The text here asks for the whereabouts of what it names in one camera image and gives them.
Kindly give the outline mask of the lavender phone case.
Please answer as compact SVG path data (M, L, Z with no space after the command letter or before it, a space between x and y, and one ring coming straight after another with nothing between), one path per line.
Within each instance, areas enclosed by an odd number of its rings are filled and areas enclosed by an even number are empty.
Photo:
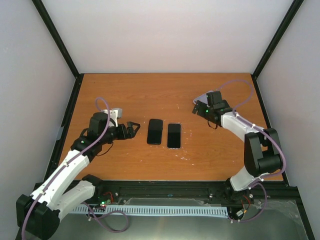
M196 98L193 99L193 101L192 101L193 104L196 105L196 104L197 104L197 101L200 101L200 102L202 102L202 103L204 103L204 104L206 104L206 105L208 106L209 104L208 104L208 96L207 96L207 94L208 94L208 93L211 93L211 92L213 92L213 90L209 90L209 91L205 92L204 94L196 97Z

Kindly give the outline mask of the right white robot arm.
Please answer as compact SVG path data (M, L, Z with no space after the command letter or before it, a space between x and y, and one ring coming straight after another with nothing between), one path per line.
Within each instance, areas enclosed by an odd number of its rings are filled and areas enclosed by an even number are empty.
M285 171L286 158L274 128L263 128L249 122L230 107L220 91L209 91L193 103L193 114L230 131L244 143L244 166L225 182L223 195L227 201L237 201L240 194L265 178Z

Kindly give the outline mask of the white phone black screen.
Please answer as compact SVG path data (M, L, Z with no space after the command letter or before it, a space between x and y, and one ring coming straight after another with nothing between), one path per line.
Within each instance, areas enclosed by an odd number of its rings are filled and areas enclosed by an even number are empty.
M228 102L225 99L222 100L222 103L223 103L223 106L222 106L223 110L230 108L230 105L228 104Z

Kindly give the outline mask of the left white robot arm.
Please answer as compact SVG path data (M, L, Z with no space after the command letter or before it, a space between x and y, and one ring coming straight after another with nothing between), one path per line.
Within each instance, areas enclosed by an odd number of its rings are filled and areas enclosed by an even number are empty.
M96 176L88 174L75 187L69 186L95 157L100 156L103 145L136 136L140 124L132 121L119 124L121 116L120 108L94 113L89 126L73 142L57 169L29 196L22 194L18 198L16 218L21 239L24 240L29 232L41 240L48 240L74 208L88 199L96 202L103 198L104 188Z

